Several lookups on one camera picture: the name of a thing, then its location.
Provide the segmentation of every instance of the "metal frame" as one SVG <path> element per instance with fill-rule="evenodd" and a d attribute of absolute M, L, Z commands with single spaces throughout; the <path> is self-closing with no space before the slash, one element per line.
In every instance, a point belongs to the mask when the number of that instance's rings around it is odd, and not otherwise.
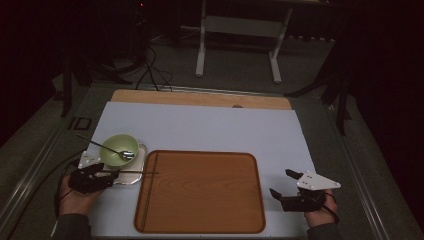
<path fill-rule="evenodd" d="M 277 43 L 274 50 L 269 52 L 269 60 L 271 64 L 274 82 L 276 84 L 282 83 L 280 68 L 277 62 L 277 56 L 280 52 L 281 44 L 283 43 L 283 39 L 287 31 L 288 23 L 292 12 L 293 8 L 289 8 L 287 10 L 285 19 L 282 23 L 272 21 L 209 16 L 206 14 L 206 0 L 203 0 L 202 17 L 200 21 L 200 47 L 199 54 L 197 56 L 196 77 L 203 76 L 206 56 L 205 35 L 206 31 L 210 31 L 261 37 L 275 37 L 277 39 Z"/>
<path fill-rule="evenodd" d="M 333 106 L 332 105 L 331 106 L 322 105 L 322 106 L 329 120 L 331 122 L 334 122 L 335 110 Z M 331 126 L 332 126 L 334 135 L 338 138 L 338 142 L 341 145 L 341 149 L 347 156 L 347 160 L 349 164 L 348 169 L 350 170 L 350 173 L 352 175 L 352 182 L 356 188 L 356 191 L 358 192 L 358 197 L 361 200 L 362 206 L 364 208 L 364 212 L 368 218 L 368 221 L 370 223 L 370 227 L 374 233 L 374 236 L 376 237 L 376 239 L 380 239 L 380 240 L 391 239 L 380 217 L 377 204 L 372 198 L 371 193 L 369 192 L 367 185 L 365 183 L 365 180 L 362 176 L 361 170 L 359 169 L 359 166 L 356 163 L 355 157 L 353 156 L 352 151 L 350 150 L 351 148 L 349 147 L 349 144 L 347 143 L 345 138 L 343 138 L 337 126 L 335 124 L 331 124 Z"/>

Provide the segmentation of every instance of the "table leg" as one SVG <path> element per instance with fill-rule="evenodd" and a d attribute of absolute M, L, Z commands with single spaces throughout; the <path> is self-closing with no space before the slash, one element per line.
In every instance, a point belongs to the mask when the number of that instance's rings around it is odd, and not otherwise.
<path fill-rule="evenodd" d="M 284 22 L 281 25 L 280 34 L 278 35 L 278 38 L 277 38 L 277 45 L 275 46 L 274 51 L 269 52 L 269 60 L 271 63 L 272 75 L 274 77 L 274 82 L 276 84 L 280 84 L 282 82 L 280 69 L 278 67 L 278 62 L 277 62 L 277 56 L 278 56 L 278 53 L 280 52 L 281 44 L 283 43 L 283 39 L 286 34 L 287 26 L 289 24 L 289 20 L 290 20 L 292 12 L 293 12 L 293 8 L 289 8 L 287 10 L 286 17 L 284 19 Z"/>
<path fill-rule="evenodd" d="M 205 28 L 206 22 L 206 0 L 202 1 L 202 19 L 200 21 L 200 47 L 199 55 L 197 56 L 196 77 L 203 77 L 203 68 L 205 65 Z"/>

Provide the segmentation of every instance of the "light green bowl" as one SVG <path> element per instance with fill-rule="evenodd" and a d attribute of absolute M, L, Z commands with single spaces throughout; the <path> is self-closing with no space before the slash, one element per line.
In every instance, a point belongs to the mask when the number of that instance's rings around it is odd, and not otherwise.
<path fill-rule="evenodd" d="M 122 160 L 118 154 L 107 150 L 105 148 L 100 148 L 99 155 L 102 159 L 102 162 L 112 168 L 122 168 L 129 165 L 138 154 L 138 142 L 137 140 L 127 134 L 118 134 L 108 138 L 103 142 L 103 145 L 109 147 L 118 152 L 120 151 L 130 151 L 135 154 L 135 157 L 130 161 Z"/>

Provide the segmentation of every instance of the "white table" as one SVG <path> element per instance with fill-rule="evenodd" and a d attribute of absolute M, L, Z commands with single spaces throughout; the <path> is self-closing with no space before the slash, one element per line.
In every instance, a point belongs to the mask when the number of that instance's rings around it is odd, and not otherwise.
<path fill-rule="evenodd" d="M 268 190 L 273 188 L 284 196 L 295 196 L 296 181 L 285 176 L 285 169 L 314 171 L 293 110 L 109 102 L 93 140 L 102 142 L 118 133 L 135 136 L 147 146 L 148 152 L 162 149 L 253 154 L 258 164 L 266 227 L 259 234 L 141 234 L 133 226 L 140 188 L 140 183 L 137 183 L 130 186 L 115 185 L 101 195 L 90 215 L 93 236 L 161 239 L 306 236 L 308 227 L 303 213 L 284 212 Z M 98 156 L 96 146 L 90 145 L 87 151 Z"/>

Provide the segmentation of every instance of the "brown tray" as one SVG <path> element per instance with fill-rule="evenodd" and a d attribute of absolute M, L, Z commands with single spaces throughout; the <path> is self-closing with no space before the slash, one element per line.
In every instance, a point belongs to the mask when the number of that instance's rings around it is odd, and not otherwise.
<path fill-rule="evenodd" d="M 151 152 L 134 225 L 142 233 L 259 233 L 265 227 L 256 159 L 248 153 Z"/>

